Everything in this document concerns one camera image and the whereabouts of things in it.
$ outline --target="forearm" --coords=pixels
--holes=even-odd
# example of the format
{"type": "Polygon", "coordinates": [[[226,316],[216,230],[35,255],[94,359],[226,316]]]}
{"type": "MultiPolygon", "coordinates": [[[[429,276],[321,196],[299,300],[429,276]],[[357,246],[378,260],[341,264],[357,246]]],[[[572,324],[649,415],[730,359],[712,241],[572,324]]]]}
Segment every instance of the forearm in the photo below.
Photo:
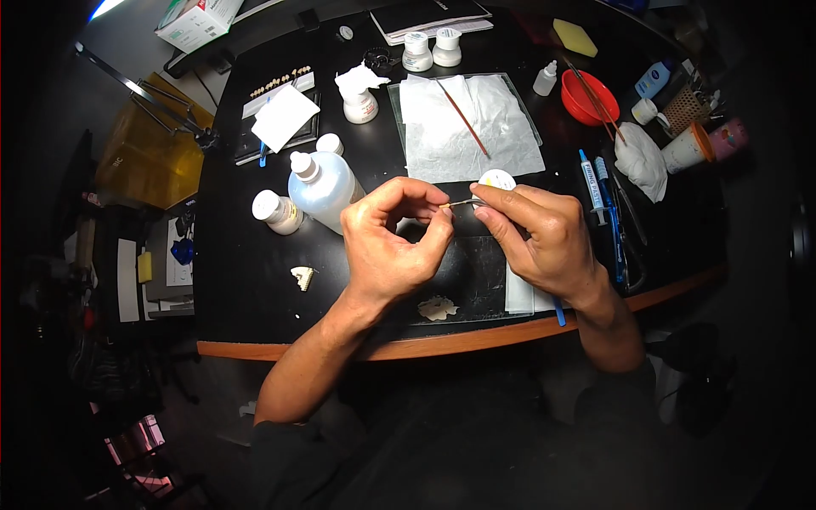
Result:
{"type": "Polygon", "coordinates": [[[326,315],[298,338],[269,371],[255,406],[255,423],[305,421],[334,387],[379,310],[344,292],[326,315]]]}
{"type": "Polygon", "coordinates": [[[583,350],[598,370],[634,370],[645,355],[640,330],[632,311],[612,288],[605,268],[598,266],[592,292],[573,304],[583,350]]]}

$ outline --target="orange cup lid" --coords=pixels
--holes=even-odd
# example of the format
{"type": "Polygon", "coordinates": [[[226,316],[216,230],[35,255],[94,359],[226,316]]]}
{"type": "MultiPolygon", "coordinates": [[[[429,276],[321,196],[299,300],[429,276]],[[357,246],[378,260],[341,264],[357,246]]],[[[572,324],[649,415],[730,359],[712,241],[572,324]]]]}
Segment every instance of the orange cup lid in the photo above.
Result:
{"type": "Polygon", "coordinates": [[[692,122],[691,132],[694,133],[694,138],[697,139],[697,145],[699,145],[700,150],[703,151],[703,156],[705,156],[709,162],[714,161],[716,159],[714,146],[708,138],[708,133],[703,129],[703,125],[699,122],[692,122]]]}

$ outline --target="pink cup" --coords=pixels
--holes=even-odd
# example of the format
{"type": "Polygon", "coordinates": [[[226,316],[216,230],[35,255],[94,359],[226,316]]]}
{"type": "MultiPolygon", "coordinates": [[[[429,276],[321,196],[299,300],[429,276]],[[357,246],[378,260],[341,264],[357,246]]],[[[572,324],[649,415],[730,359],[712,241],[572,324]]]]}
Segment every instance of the pink cup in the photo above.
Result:
{"type": "Polygon", "coordinates": [[[714,148],[716,160],[722,161],[748,145],[748,132],[745,131],[743,121],[732,118],[709,133],[708,139],[714,148]]]}

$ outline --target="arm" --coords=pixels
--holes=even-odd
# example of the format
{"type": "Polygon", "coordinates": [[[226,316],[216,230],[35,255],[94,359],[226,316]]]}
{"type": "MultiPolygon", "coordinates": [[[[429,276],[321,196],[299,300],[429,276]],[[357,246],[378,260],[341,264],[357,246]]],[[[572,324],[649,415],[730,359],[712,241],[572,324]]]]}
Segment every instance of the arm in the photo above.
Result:
{"type": "Polygon", "coordinates": [[[501,245],[510,269],[575,310],[592,363],[608,372],[637,368],[645,355],[640,331],[592,254],[581,202],[525,185],[504,191],[472,184],[471,190],[490,204],[474,214],[501,245]],[[530,239],[525,241],[511,220],[526,228],[530,239]]]}
{"type": "Polygon", "coordinates": [[[386,309],[433,278],[453,237],[452,214],[438,207],[448,201],[436,186],[397,177],[343,211],[348,285],[269,371],[255,406],[256,425],[308,419],[386,309]],[[416,244],[394,234],[403,217],[428,225],[416,244]]]}

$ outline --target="cardboard box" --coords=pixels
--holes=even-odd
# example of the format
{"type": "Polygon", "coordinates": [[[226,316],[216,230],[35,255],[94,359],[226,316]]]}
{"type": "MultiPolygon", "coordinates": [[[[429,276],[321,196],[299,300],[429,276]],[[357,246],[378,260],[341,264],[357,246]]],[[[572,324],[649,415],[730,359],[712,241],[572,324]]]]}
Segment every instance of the cardboard box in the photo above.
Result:
{"type": "Polygon", "coordinates": [[[229,32],[244,0],[172,0],[156,35],[184,53],[192,53],[229,32]]]}

